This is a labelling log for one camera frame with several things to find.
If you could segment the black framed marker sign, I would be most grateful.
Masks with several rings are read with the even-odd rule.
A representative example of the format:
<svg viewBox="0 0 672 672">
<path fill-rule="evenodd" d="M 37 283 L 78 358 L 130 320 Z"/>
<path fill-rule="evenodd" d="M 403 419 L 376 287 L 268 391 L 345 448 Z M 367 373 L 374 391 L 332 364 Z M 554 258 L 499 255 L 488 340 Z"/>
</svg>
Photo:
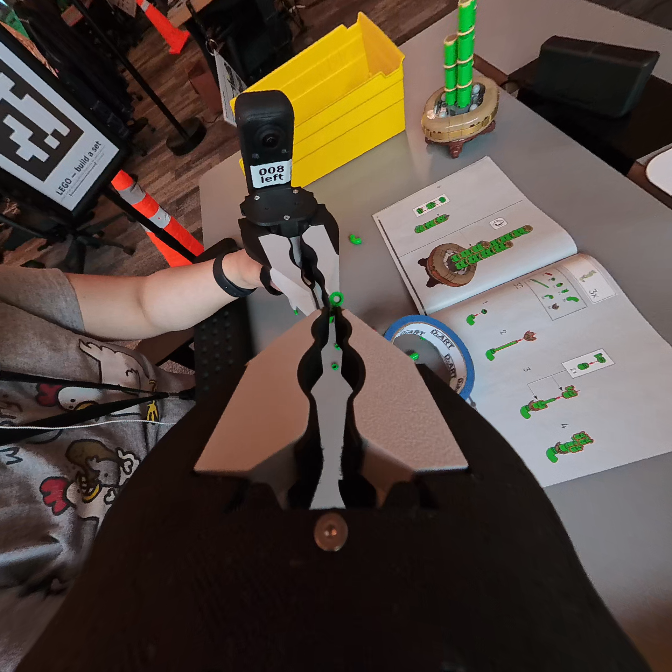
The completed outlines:
<svg viewBox="0 0 672 672">
<path fill-rule="evenodd" d="M 35 55 L 1 27 L 1 193 L 76 218 L 130 154 Z"/>
</svg>

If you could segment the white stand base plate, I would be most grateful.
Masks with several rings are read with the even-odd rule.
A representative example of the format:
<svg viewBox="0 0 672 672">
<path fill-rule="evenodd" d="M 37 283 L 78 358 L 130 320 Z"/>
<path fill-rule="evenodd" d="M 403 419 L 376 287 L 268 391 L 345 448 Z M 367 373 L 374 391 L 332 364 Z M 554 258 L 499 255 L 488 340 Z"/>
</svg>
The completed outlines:
<svg viewBox="0 0 672 672">
<path fill-rule="evenodd" d="M 647 191 L 671 209 L 671 144 L 643 156 L 640 162 Z"/>
</svg>

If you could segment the orange traffic cone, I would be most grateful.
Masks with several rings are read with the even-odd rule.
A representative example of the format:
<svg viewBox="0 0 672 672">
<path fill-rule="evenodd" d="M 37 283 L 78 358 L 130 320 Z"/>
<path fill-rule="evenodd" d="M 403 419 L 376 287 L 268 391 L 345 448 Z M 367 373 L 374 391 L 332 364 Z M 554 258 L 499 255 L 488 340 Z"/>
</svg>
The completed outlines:
<svg viewBox="0 0 672 672">
<path fill-rule="evenodd" d="M 131 177 L 124 170 L 120 170 L 113 178 L 112 186 L 137 212 L 146 216 L 161 230 L 170 234 L 195 256 L 199 256 L 204 252 L 203 244 L 187 231 L 175 217 L 168 214 L 152 196 L 148 195 L 142 187 L 139 186 L 137 179 Z M 154 232 L 147 229 L 146 226 L 143 226 L 142 228 L 171 267 L 184 266 L 190 263 L 177 251 L 169 248 L 169 246 L 160 240 Z"/>
<path fill-rule="evenodd" d="M 167 43 L 169 54 L 179 55 L 189 40 L 189 32 L 173 26 L 171 21 L 151 2 L 137 0 L 136 4 Z"/>
</svg>

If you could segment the person's grey printed shirt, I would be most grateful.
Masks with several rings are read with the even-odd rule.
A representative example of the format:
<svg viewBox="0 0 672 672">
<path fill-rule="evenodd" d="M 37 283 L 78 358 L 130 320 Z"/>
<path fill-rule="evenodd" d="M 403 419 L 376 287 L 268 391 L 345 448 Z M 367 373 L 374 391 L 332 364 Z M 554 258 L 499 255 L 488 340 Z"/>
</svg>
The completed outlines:
<svg viewBox="0 0 672 672">
<path fill-rule="evenodd" d="M 40 377 L 1 382 L 1 426 L 27 425 L 132 395 L 176 392 L 194 379 L 136 351 L 86 335 L 57 269 L 1 267 L 1 370 Z M 122 487 L 191 402 L 144 402 L 101 418 L 119 422 L 10 442 L 1 430 L 1 591 L 65 585 L 77 573 Z"/>
</svg>

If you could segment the person's left forearm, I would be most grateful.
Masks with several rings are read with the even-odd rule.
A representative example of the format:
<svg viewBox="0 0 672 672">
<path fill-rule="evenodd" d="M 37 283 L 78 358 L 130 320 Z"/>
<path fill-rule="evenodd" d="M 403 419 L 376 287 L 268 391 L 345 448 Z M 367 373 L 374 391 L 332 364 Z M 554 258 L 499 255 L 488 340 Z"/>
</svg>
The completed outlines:
<svg viewBox="0 0 672 672">
<path fill-rule="evenodd" d="M 213 262 L 172 267 L 148 276 L 67 273 L 84 333 L 133 341 L 195 326 L 234 300 L 214 280 Z"/>
</svg>

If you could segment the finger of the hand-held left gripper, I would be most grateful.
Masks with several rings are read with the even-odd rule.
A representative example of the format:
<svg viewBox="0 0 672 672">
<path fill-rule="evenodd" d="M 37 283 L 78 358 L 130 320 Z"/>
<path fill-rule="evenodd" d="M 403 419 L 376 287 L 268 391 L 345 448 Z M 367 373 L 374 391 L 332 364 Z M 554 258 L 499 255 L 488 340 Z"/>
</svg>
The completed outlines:
<svg viewBox="0 0 672 672">
<path fill-rule="evenodd" d="M 323 307 L 323 273 L 318 269 L 323 231 L 306 231 L 298 241 L 300 265 L 295 264 L 292 256 L 296 246 L 291 239 L 272 233 L 259 238 L 270 264 L 273 285 L 285 294 L 293 310 L 310 315 Z"/>
<path fill-rule="evenodd" d="M 308 267 L 323 297 L 330 297 L 340 290 L 340 255 L 330 239 L 327 228 L 323 224 L 310 226 L 303 233 L 302 242 L 310 253 Z"/>
</svg>

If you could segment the lego bamboo pot model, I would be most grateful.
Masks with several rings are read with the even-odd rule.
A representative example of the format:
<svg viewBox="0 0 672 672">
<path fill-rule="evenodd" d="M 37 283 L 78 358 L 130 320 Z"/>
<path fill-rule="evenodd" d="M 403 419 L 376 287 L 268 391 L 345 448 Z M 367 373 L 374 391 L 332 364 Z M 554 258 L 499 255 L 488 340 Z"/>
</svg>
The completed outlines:
<svg viewBox="0 0 672 672">
<path fill-rule="evenodd" d="M 476 1 L 458 2 L 457 32 L 443 41 L 443 88 L 427 100 L 421 119 L 426 142 L 458 158 L 464 145 L 495 129 L 499 86 L 475 75 Z"/>
</svg>

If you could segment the person's left hand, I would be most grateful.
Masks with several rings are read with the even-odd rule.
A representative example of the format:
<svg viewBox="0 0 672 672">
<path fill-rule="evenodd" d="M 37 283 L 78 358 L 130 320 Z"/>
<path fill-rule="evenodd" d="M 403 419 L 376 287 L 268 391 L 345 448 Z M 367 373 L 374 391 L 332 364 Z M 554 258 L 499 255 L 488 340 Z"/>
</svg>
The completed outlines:
<svg viewBox="0 0 672 672">
<path fill-rule="evenodd" d="M 281 291 L 271 283 L 268 289 L 261 279 L 264 267 L 250 258 L 243 249 L 226 255 L 222 261 L 222 269 L 225 276 L 237 287 L 246 290 L 265 288 L 275 296 L 280 296 Z"/>
</svg>

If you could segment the yellow plastic bin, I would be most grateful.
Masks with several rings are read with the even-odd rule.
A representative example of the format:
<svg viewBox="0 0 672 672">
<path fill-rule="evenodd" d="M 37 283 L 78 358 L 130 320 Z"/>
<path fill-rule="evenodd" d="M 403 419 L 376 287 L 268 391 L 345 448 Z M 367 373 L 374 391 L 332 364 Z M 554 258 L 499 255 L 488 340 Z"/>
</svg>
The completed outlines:
<svg viewBox="0 0 672 672">
<path fill-rule="evenodd" d="M 405 130 L 405 55 L 364 13 L 248 91 L 280 90 L 295 115 L 292 185 L 305 187 Z"/>
</svg>

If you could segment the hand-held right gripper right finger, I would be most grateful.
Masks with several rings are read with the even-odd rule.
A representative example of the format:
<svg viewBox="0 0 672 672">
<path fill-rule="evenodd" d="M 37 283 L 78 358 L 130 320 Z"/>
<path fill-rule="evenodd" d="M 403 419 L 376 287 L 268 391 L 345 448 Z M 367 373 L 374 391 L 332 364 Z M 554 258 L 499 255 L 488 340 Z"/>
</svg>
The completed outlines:
<svg viewBox="0 0 672 672">
<path fill-rule="evenodd" d="M 341 373 L 351 388 L 342 495 L 387 495 L 421 473 L 468 467 L 418 367 L 349 310 L 335 309 Z"/>
</svg>

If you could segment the white hanging paper tag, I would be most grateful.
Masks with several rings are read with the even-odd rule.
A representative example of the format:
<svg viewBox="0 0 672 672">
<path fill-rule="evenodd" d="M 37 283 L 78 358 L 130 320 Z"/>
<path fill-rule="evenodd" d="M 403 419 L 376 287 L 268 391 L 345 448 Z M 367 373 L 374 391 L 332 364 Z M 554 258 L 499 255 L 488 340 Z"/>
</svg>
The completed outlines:
<svg viewBox="0 0 672 672">
<path fill-rule="evenodd" d="M 223 118 L 228 124 L 235 127 L 236 120 L 232 101 L 247 88 L 247 85 L 231 65 L 220 55 L 221 48 L 215 40 L 208 40 L 208 49 L 214 58 L 216 77 L 221 93 Z"/>
</svg>

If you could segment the lego instruction booklet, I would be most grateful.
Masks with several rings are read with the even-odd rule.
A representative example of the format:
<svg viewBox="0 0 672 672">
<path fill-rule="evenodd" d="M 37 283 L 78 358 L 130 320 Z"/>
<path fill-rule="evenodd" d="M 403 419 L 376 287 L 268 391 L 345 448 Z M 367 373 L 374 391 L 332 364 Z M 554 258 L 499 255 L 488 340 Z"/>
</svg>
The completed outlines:
<svg viewBox="0 0 672 672">
<path fill-rule="evenodd" d="M 468 400 L 543 486 L 671 451 L 671 346 L 489 157 L 373 214 Z"/>
</svg>

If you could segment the black box device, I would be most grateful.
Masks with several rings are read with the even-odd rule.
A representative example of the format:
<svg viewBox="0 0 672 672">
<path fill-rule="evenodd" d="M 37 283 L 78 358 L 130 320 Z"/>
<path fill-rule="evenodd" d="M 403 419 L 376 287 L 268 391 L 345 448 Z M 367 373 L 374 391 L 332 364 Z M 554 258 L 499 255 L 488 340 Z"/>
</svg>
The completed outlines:
<svg viewBox="0 0 672 672">
<path fill-rule="evenodd" d="M 609 118 L 640 101 L 660 53 L 551 36 L 540 48 L 533 90 L 548 99 Z"/>
</svg>

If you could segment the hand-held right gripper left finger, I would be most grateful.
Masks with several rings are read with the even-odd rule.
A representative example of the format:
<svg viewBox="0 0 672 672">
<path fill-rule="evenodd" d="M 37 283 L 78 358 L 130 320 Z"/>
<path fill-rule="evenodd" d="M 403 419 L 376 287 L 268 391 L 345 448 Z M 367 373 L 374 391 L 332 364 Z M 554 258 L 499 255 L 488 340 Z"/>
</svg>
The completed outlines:
<svg viewBox="0 0 672 672">
<path fill-rule="evenodd" d="M 313 388 L 323 374 L 329 311 L 315 310 L 254 357 L 195 464 L 207 475 L 314 494 L 323 449 Z"/>
</svg>

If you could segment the blue masking tape roll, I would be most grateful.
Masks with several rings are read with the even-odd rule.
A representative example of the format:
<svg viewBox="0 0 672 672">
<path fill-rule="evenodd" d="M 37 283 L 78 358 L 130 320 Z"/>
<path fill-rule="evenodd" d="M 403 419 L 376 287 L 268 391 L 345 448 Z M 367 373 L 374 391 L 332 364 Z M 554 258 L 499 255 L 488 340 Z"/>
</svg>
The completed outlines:
<svg viewBox="0 0 672 672">
<path fill-rule="evenodd" d="M 391 343 L 405 335 L 419 337 L 432 345 L 448 368 L 451 389 L 465 400 L 470 398 L 475 385 L 475 366 L 466 345 L 454 331 L 430 316 L 406 315 L 384 333 Z"/>
</svg>

